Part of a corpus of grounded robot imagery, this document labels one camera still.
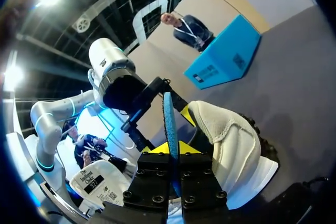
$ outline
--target dark jacket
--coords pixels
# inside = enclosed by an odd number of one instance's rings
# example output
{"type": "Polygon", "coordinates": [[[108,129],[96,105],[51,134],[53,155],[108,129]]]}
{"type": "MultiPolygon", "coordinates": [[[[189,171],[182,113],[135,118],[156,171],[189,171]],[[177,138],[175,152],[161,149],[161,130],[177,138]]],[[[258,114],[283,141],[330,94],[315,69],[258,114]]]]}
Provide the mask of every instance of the dark jacket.
{"type": "MultiPolygon", "coordinates": [[[[183,20],[189,25],[190,29],[193,31],[195,36],[198,36],[202,39],[203,42],[207,42],[207,40],[213,37],[213,32],[209,31],[209,29],[197,18],[192,15],[186,15],[183,17],[183,20]]],[[[182,23],[182,26],[179,27],[180,30],[190,33],[188,28],[182,23]]],[[[198,51],[203,51],[199,43],[196,42],[196,39],[192,36],[182,33],[176,29],[174,29],[174,37],[185,43],[186,45],[195,48],[198,51]]]]}
{"type": "Polygon", "coordinates": [[[86,150],[85,147],[91,148],[91,146],[94,146],[93,139],[95,139],[95,136],[86,135],[86,139],[84,140],[83,146],[78,146],[76,145],[74,155],[75,155],[75,160],[80,167],[80,169],[83,169],[84,167],[84,160],[83,160],[83,152],[86,150]]]}

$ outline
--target black cable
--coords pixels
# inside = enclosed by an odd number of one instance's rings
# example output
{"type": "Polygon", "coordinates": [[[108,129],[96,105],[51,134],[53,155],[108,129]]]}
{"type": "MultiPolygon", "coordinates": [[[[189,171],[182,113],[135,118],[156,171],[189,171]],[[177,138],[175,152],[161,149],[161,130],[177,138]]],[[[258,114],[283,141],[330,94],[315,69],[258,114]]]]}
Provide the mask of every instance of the black cable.
{"type": "Polygon", "coordinates": [[[163,79],[167,84],[170,84],[170,79],[163,79]]]}
{"type": "Polygon", "coordinates": [[[60,212],[56,212],[56,211],[48,211],[46,213],[46,215],[60,215],[60,216],[63,216],[63,214],[61,214],[60,212]]]}
{"type": "Polygon", "coordinates": [[[127,113],[125,113],[125,114],[121,113],[121,110],[119,110],[119,113],[120,113],[121,115],[128,115],[127,113]]]}

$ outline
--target lanyard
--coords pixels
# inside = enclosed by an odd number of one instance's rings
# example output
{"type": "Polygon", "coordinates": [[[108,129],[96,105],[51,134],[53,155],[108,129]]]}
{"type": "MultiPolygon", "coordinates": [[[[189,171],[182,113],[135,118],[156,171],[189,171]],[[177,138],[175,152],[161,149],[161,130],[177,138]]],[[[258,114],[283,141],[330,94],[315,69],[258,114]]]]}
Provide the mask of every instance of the lanyard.
{"type": "Polygon", "coordinates": [[[191,31],[190,26],[187,24],[187,22],[184,21],[184,19],[182,18],[181,18],[181,21],[183,22],[183,24],[186,26],[186,28],[189,30],[190,33],[186,33],[185,31],[182,31],[181,29],[178,29],[178,28],[175,28],[175,30],[181,33],[184,33],[184,34],[188,34],[189,36],[195,38],[196,40],[199,40],[199,38],[193,33],[193,31],[191,31]]]}

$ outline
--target ceiling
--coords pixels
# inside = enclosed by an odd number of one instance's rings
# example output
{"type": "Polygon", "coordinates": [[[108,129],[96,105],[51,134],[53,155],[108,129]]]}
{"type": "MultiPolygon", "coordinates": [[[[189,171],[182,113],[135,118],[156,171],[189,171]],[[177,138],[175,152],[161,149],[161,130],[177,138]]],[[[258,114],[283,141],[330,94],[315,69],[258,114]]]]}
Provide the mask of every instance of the ceiling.
{"type": "MultiPolygon", "coordinates": [[[[36,101],[71,97],[92,88],[87,71],[88,50],[93,41],[110,38],[126,53],[139,45],[133,18],[155,0],[115,0],[96,11],[98,14],[89,20],[88,29],[79,33],[76,21],[86,17],[99,1],[60,0],[54,6],[32,8],[20,25],[15,49],[17,65],[23,69],[25,79],[16,88],[16,98],[25,136],[35,133],[29,112],[36,101]]],[[[179,1],[168,0],[167,12],[179,1]]],[[[161,11],[156,8],[142,17],[146,37],[160,24],[161,11]]]]}

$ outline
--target blue sanding pad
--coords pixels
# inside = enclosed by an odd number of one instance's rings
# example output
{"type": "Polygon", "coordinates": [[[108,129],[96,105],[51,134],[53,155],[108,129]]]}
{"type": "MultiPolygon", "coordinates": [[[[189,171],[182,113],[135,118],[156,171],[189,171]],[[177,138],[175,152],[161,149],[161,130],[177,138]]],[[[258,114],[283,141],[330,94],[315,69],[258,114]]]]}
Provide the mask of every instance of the blue sanding pad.
{"type": "Polygon", "coordinates": [[[170,155],[175,161],[177,161],[179,158],[179,149],[174,116],[174,106],[170,92],[163,94],[163,121],[164,132],[168,141],[170,155]]]}
{"type": "Polygon", "coordinates": [[[179,149],[174,116],[174,106],[170,92],[163,94],[162,102],[164,133],[168,142],[169,152],[173,158],[173,181],[172,185],[178,196],[181,196],[180,183],[178,181],[177,164],[179,162],[179,149]]]}

